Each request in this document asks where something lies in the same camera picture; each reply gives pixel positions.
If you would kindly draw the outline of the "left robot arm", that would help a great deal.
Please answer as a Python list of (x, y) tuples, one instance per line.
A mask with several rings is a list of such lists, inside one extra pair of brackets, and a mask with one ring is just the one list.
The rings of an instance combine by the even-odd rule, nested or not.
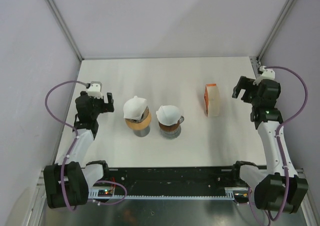
[(115, 110), (113, 95), (81, 91), (75, 107), (73, 124), (65, 124), (72, 129), (71, 145), (55, 164), (46, 166), (43, 171), (47, 204), (51, 209), (75, 210), (87, 203), (90, 187), (95, 183), (104, 186), (111, 179), (106, 161), (92, 161), (85, 166), (81, 162), (97, 136), (98, 116)]

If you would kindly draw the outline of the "white paper cone filter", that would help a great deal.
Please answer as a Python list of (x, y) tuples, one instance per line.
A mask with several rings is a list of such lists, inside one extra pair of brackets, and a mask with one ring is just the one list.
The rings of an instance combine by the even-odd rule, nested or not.
[(160, 124), (164, 126), (171, 126), (178, 123), (182, 113), (177, 106), (161, 105), (156, 111), (156, 116)]
[(147, 100), (134, 96), (125, 102), (123, 106), (123, 117), (130, 120), (141, 120), (142, 115), (147, 107)]

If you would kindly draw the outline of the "grey glass carafe with collar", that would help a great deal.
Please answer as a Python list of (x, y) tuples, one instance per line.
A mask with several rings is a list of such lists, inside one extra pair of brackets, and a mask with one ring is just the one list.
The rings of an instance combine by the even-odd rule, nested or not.
[(149, 126), (144, 128), (144, 129), (142, 129), (142, 130), (134, 130), (134, 134), (136, 136), (138, 136), (138, 137), (145, 137), (145, 136), (147, 136), (149, 134), (149, 132), (150, 132), (150, 127)]

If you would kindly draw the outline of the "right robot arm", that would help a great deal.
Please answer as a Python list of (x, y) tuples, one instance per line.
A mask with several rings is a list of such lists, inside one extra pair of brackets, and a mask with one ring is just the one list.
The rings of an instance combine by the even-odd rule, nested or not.
[(241, 90), (244, 90), (241, 100), (252, 105), (250, 120), (262, 141), (266, 174), (254, 163), (237, 161), (238, 169), (230, 174), (231, 182), (235, 186), (245, 183), (250, 186), (258, 209), (295, 213), (308, 191), (308, 182), (298, 176), (290, 161), (283, 117), (275, 107), (281, 86), (272, 79), (257, 81), (241, 76), (232, 97), (237, 98)]

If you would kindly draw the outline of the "clear ribbed glass server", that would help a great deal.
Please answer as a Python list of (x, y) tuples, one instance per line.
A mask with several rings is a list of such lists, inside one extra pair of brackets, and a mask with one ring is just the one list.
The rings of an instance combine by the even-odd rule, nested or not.
[(181, 134), (181, 127), (179, 126), (177, 129), (173, 130), (173, 131), (164, 131), (164, 130), (160, 130), (162, 137), (166, 138), (166, 139), (175, 139), (177, 137), (180, 136)]

